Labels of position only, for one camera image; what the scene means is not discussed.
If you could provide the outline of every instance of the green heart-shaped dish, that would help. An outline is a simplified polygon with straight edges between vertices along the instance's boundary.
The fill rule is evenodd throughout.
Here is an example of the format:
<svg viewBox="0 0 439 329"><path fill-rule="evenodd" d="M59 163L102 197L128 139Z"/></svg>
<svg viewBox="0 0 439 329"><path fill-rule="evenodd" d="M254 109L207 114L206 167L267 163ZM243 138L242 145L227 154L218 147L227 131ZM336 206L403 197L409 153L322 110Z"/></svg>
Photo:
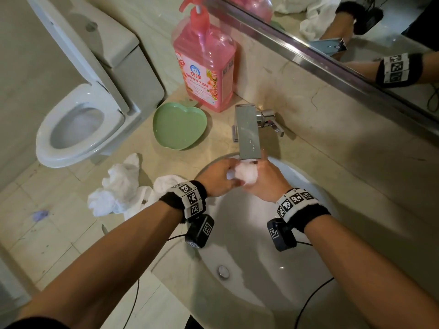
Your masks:
<svg viewBox="0 0 439 329"><path fill-rule="evenodd" d="M152 120L157 142L173 150L186 149L194 144L206 127L207 117L202 110L178 103L161 105Z"/></svg>

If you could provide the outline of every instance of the purple stain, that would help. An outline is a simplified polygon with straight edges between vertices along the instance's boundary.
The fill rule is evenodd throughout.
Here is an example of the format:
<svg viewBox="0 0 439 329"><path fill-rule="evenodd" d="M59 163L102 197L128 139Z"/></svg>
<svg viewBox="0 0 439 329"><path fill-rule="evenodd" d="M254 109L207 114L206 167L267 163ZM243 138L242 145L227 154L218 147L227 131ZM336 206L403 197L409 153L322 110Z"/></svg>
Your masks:
<svg viewBox="0 0 439 329"><path fill-rule="evenodd" d="M33 221L41 221L45 219L49 215L49 211L47 210L40 210L35 211L32 215Z"/></svg>

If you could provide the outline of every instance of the marble countertop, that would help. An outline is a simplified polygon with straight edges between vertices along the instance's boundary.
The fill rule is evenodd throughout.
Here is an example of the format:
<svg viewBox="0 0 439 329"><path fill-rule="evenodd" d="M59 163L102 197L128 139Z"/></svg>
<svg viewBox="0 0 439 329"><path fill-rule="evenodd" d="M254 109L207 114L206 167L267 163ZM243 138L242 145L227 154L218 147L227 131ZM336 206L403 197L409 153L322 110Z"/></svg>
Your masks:
<svg viewBox="0 0 439 329"><path fill-rule="evenodd" d="M166 101L179 102L185 99L188 99L187 94L184 86L181 86ZM157 143L152 129L153 117L150 116L93 171L93 180L106 177L107 170L113 164L121 163L132 153L140 155L141 186L150 186L157 177L169 174L193 179L212 160L238 151L237 143L233 143L231 139L231 126L234 121L234 106L240 103L246 102L234 96L230 102L231 107L220 114L202 106L201 109L205 111L208 119L206 131L194 145L181 151L167 149ZM261 147L266 148L270 156L293 163L315 179L333 200L342 222L372 245L376 243L377 248L380 248L380 240L377 240L374 234L369 235L370 229L383 235L384 228L404 238L415 239L425 238L429 233L423 225L415 224L414 218L401 207L296 136L287 127L282 138L278 138L270 128L260 129L260 142ZM96 183L90 183L85 187L87 189L82 189L82 193L89 194L96 188ZM180 234L184 229L184 226L179 226L174 235ZM403 254L400 256L399 258L399 254L393 254L392 260L403 263L406 259ZM179 238L164 246L150 269L206 329L290 328L300 311L274 314L270 310L235 297L213 277L196 250ZM351 323L360 323L358 312L344 294L341 291L333 294L332 300L326 301L337 304L340 318L351 317ZM333 315L334 308L328 312Z"/></svg>

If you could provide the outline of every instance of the mirror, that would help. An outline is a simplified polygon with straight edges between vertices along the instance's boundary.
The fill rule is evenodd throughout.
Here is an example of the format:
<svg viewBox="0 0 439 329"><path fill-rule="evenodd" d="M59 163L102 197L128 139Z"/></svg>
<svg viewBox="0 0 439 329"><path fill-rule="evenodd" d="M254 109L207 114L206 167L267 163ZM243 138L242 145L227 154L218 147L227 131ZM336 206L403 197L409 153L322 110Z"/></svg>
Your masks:
<svg viewBox="0 0 439 329"><path fill-rule="evenodd" d="M353 69L365 82L375 82L377 90L403 98L401 102L413 113L435 124L439 121L439 40L435 31L439 0L227 1ZM349 3L357 6L346 7ZM358 7L363 7L361 15Z"/></svg>

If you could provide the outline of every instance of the toilet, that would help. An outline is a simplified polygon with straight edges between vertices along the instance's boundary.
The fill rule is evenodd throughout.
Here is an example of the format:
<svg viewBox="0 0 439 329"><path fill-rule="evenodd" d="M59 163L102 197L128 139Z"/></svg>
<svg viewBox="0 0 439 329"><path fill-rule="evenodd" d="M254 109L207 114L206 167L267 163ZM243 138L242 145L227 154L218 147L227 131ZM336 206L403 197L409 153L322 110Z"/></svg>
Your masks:
<svg viewBox="0 0 439 329"><path fill-rule="evenodd" d="M110 155L165 94L139 40L84 0L27 1L84 77L41 123L38 160L58 168Z"/></svg>

